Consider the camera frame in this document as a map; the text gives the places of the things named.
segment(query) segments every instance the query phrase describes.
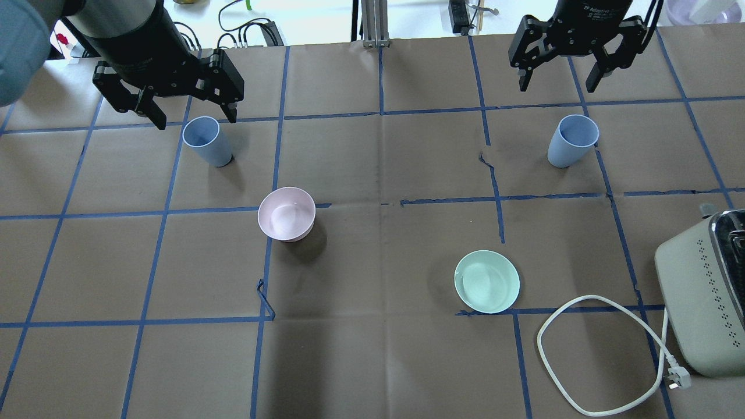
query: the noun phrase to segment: white power cord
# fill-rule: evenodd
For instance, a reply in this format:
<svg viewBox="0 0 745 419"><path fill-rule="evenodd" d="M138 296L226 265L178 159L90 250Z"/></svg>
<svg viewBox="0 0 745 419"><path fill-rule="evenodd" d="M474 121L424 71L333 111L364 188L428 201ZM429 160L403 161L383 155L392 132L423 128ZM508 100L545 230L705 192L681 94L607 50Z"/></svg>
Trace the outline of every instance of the white power cord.
<svg viewBox="0 0 745 419"><path fill-rule="evenodd" d="M616 309L621 310L623 313L626 313L631 318L633 318L637 323L639 323L646 331L647 333L654 338L655 342L660 347L660 354L659 354L659 363L657 365L657 378L655 379L654 384L652 387L647 390L646 393L641 395L638 399L632 401L631 403L625 404L621 407L618 407L616 409L611 410L605 410L602 412L590 412L589 410L582 409L577 402L574 401L574 399L569 396L569 393L567 393L566 389L564 389L564 386L561 385L561 382L559 382L559 379L557 378L556 374L554 374L554 370L551 369L551 366L548 364L548 360L546 359L545 351L543 350L543 332L546 331L548 328L548 325L551 324L552 321L554 321L555 318L559 317L561 313L563 313L565 310L567 310L569 307L573 306L576 303L579 303L580 301L584 300L599 300L603 301L606 304L609 304L611 306L614 306ZM566 304L558 308L549 318L546 320L546 322L541 326L541 329L538 331L538 338L537 338L537 344L538 344L538 352L541 356L541 361L543 361L543 365L546 367L546 370L548 371L548 375L551 376L551 379L554 381L554 384L557 385L557 388L559 391L561 391L561 394L564 396L566 401L569 402L569 404L572 405L579 413L585 415L585 416L592 416L592 417L600 417L600 416L610 416L610 415L616 415L618 413L625 412L629 409L633 409L636 406L642 404L646 399L650 398L652 394L654 394L655 391L657 391L657 388L659 387L660 383L662 382L662 372L665 369L665 359L668 361L668 364L670 365L670 368L668 369L668 373L670 374L668 378L672 379L673 384L670 385L670 388L688 388L691 386L691 375L688 373L688 371L684 368L678 365L678 362L675 360L675 357L670 353L670 351L665 346L665 339L668 336L668 311L665 310L665 314L662 318L662 338L657 336L654 331L649 327L648 324L644 323L643 320L641 320L638 316L631 313L629 310L627 310L622 305L611 301L605 297L601 297L600 295L583 295L582 297L577 297L573 300L568 301Z"/></svg>

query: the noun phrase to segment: white object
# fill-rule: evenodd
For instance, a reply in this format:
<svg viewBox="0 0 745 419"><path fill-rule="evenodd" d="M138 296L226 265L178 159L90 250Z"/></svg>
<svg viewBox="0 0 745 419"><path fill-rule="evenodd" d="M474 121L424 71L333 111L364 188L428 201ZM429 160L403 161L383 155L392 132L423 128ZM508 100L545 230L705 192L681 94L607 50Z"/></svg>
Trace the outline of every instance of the white object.
<svg viewBox="0 0 745 419"><path fill-rule="evenodd" d="M499 253L475 251L458 262L455 291L472 309L498 313L510 308L517 300L520 276L515 266Z"/></svg>
<svg viewBox="0 0 745 419"><path fill-rule="evenodd" d="M220 122L211 116L200 116L186 124L181 139L207 163L222 167L230 163L230 141L220 129Z"/></svg>
<svg viewBox="0 0 745 419"><path fill-rule="evenodd" d="M556 374L554 373L554 370L551 369L551 365L548 364L548 359L546 359L546 354L545 354L545 351L543 350L543 333L546 331L546 329L551 324L551 322L554 321L555 318L559 317L559 315L563 313L564 310L584 300L600 300L600 301L603 301L604 303L614 306L616 309L619 309L621 312L629 315L637 323L639 323L647 331L647 333L650 334L650 336L652 336L652 338L655 340L655 342L657 342L657 344L660 347L660 354L658 355L659 363L657 365L657 377L655 378L655 382L654 384L652 384L652 387L650 387L649 390L647 390L643 395L641 395L636 400L632 401L631 403L627 403L621 407L618 407L616 409L605 410L602 412L591 412L589 410L585 410L581 408L577 404L577 402L575 402L574 399L572 399L571 396L569 396L569 393L566 391L564 386L561 385L561 382L559 381ZM684 367L681 367L680 365L678 365L677 361L675 360L675 357L665 347L665 339L667 338L667 332L668 332L667 310L665 310L665 315L662 318L662 337L660 338L659 336L657 336L657 334L654 333L654 331L652 331L652 329L649 327L648 324L646 324L639 317L637 317L636 315L631 313L629 310L627 310L625 307L616 303L615 301L611 301L605 297L601 297L600 295L583 295L582 297L577 297L573 300L568 301L566 304L558 308L553 314L551 314L551 316L549 316L549 318L546 320L543 326L541 326L540 330L538 330L538 337L536 338L536 343L538 344L538 352L539 352L539 355L541 356L541 361L543 361L543 365L546 367L546 371L548 371L548 375L551 376L551 379L554 381L554 384L556 384L559 391L561 391L561 394L564 396L566 401L568 401L569 404L571 404L571 406L574 407L579 413L585 416L600 417L600 416L616 415L618 413L625 412L629 409L633 409L636 406L642 404L646 399L650 398L652 394L654 394L655 391L657 391L657 388L662 382L662 372L665 366L665 359L668 361L668 364L670 365L668 372L670 373L670 376L674 384L680 388L687 388L691 386L690 374Z"/></svg>
<svg viewBox="0 0 745 419"><path fill-rule="evenodd" d="M559 122L548 146L548 162L558 168L575 164L592 149L600 130L584 115L567 115Z"/></svg>
<svg viewBox="0 0 745 419"><path fill-rule="evenodd" d="M25 0L0 1L0 107L18 100L49 55L49 28Z"/></svg>
<svg viewBox="0 0 745 419"><path fill-rule="evenodd" d="M662 243L655 265L680 350L709 377L745 375L745 210L720 212ZM738 249L739 256L732 255ZM740 267L727 265L740 260Z"/></svg>
<svg viewBox="0 0 745 419"><path fill-rule="evenodd" d="M691 20L698 25L713 22L736 2L737 0L698 0L691 8Z"/></svg>
<svg viewBox="0 0 745 419"><path fill-rule="evenodd" d="M307 236L316 219L316 204L304 190L292 186L267 195L259 206L259 227L267 236L297 242Z"/></svg>

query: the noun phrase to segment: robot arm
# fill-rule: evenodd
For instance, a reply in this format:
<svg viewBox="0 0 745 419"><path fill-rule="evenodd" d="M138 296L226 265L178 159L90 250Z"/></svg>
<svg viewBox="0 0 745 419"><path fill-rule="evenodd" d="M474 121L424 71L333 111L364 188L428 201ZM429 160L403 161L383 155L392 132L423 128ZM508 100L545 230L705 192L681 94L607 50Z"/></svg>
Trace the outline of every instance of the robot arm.
<svg viewBox="0 0 745 419"><path fill-rule="evenodd" d="M228 120L235 122L237 102L244 98L243 78L224 50L214 49L201 59L193 56L163 8L163 0L9 1L36 21L41 20L39 16L53 16L53 24L61 16L70 16L70 22L104 59L95 68L93 84L118 112L133 110L163 130L165 114L153 98L191 95L218 104ZM47 24L46 39L51 32ZM32 63L35 67L31 74L42 63L43 59ZM29 75L25 81L14 83L20 85L10 95L15 97L3 97L0 105L16 100L30 79ZM139 92L130 93L122 81Z"/></svg>
<svg viewBox="0 0 745 419"><path fill-rule="evenodd" d="M558 55L584 57L592 54L596 63L585 85L592 93L617 68L627 69L649 43L663 0L653 1L644 21L640 16L624 19L633 0L559 0L554 15L541 22L523 16L510 46L510 63L518 68L520 90L527 90L533 70ZM651 26L647 24L656 5ZM623 40L608 54L605 45L617 35Z"/></svg>

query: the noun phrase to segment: metal post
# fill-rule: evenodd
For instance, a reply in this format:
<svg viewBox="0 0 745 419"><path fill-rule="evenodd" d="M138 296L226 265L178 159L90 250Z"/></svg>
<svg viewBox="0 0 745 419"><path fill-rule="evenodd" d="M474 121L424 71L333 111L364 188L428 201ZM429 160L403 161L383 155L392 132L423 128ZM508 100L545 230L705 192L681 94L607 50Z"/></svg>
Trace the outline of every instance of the metal post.
<svg viewBox="0 0 745 419"><path fill-rule="evenodd" d="M361 0L362 45L365 48L390 46L388 38L388 0Z"/></svg>

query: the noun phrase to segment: bowl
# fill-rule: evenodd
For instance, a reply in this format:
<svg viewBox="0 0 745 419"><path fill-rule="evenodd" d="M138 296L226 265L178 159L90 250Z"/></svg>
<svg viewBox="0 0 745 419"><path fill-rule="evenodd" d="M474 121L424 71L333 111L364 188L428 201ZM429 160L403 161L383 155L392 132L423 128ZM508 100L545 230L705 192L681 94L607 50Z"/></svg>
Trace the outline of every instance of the bowl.
<svg viewBox="0 0 745 419"><path fill-rule="evenodd" d="M287 186L264 198L258 217L259 227L267 236L283 242L297 242L313 228L316 203L301 188Z"/></svg>
<svg viewBox="0 0 745 419"><path fill-rule="evenodd" d="M520 292L520 276L504 256L492 251L465 255L455 268L455 291L467 306L482 313L510 308Z"/></svg>

